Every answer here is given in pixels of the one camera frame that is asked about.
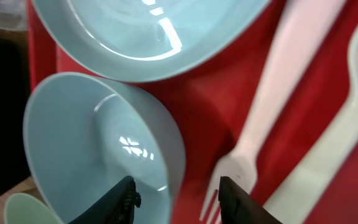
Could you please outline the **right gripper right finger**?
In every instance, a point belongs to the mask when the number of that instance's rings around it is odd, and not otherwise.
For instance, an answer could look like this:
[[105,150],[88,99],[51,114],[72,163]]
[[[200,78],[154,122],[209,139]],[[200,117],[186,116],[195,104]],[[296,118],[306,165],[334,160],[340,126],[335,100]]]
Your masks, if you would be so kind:
[[218,200],[222,224],[282,224],[227,176],[220,178]]

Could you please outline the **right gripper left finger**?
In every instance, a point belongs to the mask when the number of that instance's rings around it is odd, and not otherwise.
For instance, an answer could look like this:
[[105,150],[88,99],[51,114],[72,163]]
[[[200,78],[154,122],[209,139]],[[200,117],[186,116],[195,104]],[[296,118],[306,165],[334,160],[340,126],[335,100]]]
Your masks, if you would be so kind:
[[140,206],[134,178],[127,175],[70,224],[133,224]]

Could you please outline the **light blue bowl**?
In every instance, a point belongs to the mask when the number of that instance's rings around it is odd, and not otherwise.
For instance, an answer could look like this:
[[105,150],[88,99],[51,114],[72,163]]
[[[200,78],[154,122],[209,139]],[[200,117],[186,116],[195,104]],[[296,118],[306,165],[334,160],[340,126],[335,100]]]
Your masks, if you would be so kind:
[[62,222],[127,175],[141,196],[134,221],[172,221],[185,145],[170,112],[145,90],[76,72],[51,75],[27,102],[23,139],[32,177]]

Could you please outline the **mint green bowl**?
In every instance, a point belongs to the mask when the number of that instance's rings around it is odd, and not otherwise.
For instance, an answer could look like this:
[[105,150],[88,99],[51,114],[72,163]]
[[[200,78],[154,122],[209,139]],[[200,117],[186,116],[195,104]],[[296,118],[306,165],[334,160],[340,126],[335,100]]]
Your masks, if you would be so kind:
[[4,206],[5,224],[63,224],[43,202],[25,193],[12,194]]

